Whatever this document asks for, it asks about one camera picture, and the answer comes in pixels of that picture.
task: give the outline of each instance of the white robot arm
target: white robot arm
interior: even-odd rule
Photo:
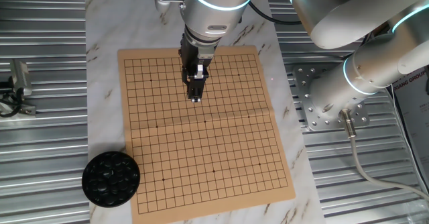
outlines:
[[[179,3],[186,24],[181,56],[188,98],[201,101],[208,65],[221,37],[238,24],[250,0],[155,0],[159,11]],[[338,119],[343,109],[427,64],[429,0],[290,0],[313,42],[339,48],[388,21],[392,34],[360,47],[310,86],[318,114]]]

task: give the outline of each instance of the black cable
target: black cable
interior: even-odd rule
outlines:
[[[17,103],[10,103],[10,105],[16,104],[15,108],[10,113],[0,114],[0,117],[13,117],[13,116],[17,115],[19,113],[19,110],[21,110],[21,108],[22,108],[22,97],[23,97],[23,89],[18,89],[16,91]]]
[[[302,24],[301,21],[282,21],[282,20],[278,20],[278,19],[273,19],[272,17],[262,13],[258,8],[256,8],[256,6],[250,1],[249,2],[250,7],[260,16],[262,16],[262,18],[271,21],[273,23],[278,23],[278,24],[283,24],[283,25],[300,25]]]

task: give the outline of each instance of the cable connector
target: cable connector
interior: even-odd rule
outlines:
[[[347,135],[349,138],[356,137],[356,130],[355,125],[353,124],[353,120],[350,115],[351,110],[349,109],[343,109],[340,112],[341,118],[344,122],[344,128],[347,132]]]

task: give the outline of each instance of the cable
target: cable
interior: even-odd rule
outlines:
[[[278,23],[278,24],[282,24],[282,25],[300,25],[302,24],[301,21],[282,21],[282,20],[278,20],[278,19],[274,19],[264,13],[262,13],[262,11],[260,11],[258,8],[256,8],[256,6],[250,1],[249,2],[249,6],[260,16],[262,16],[262,18],[271,21],[273,23]]]
[[[350,139],[350,143],[351,143],[351,152],[353,154],[353,159],[355,161],[356,169],[363,176],[363,178],[367,179],[369,182],[371,182],[373,184],[378,184],[378,185],[386,186],[389,188],[401,188],[404,190],[414,192],[417,195],[421,196],[426,201],[429,201],[429,196],[427,194],[423,193],[421,190],[418,190],[418,189],[413,188],[411,186],[408,186],[406,184],[400,184],[400,183],[396,183],[396,182],[378,180],[376,178],[370,177],[362,168],[362,165],[359,162],[359,158],[357,157],[356,134],[351,134],[351,133],[355,133],[355,128],[354,128],[353,122],[351,121],[350,111],[341,111],[341,115],[342,115],[342,118],[344,120],[344,123],[346,124],[345,130],[346,130],[347,134],[349,135],[349,139]]]
[[[22,107],[22,96],[23,96],[23,89],[18,89],[16,91],[16,99],[17,103],[9,103],[8,105],[15,105],[15,108],[10,113],[1,114],[0,117],[13,117],[19,113],[19,110],[21,110]]]
[[[423,193],[422,191],[416,189],[416,188],[413,188],[413,187],[408,186],[406,184],[400,184],[400,183],[396,183],[396,182],[389,182],[389,181],[384,181],[384,180],[378,180],[376,178],[370,177],[363,170],[361,164],[359,163],[359,159],[357,157],[357,149],[356,149],[356,140],[355,140],[355,137],[350,137],[350,142],[351,142],[351,151],[353,153],[353,159],[355,160],[355,164],[356,164],[356,169],[363,176],[363,178],[366,178],[369,182],[372,182],[373,184],[378,184],[378,185],[386,186],[386,187],[390,187],[390,188],[402,188],[404,190],[409,190],[411,192],[414,192],[414,193],[418,194],[419,196],[421,196],[426,201],[429,201],[429,196],[427,194]]]

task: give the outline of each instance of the metal mounting plate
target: metal mounting plate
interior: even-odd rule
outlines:
[[[296,86],[298,87],[298,98],[302,103],[307,122],[307,128],[312,131],[332,130],[344,128],[343,121],[340,119],[324,118],[323,114],[315,111],[311,100],[310,85],[315,77],[326,71],[325,68],[319,65],[305,65],[294,68],[294,76],[296,77]],[[365,109],[363,102],[357,103],[354,109],[351,110],[352,120],[355,127],[363,127],[369,125],[368,112]]]

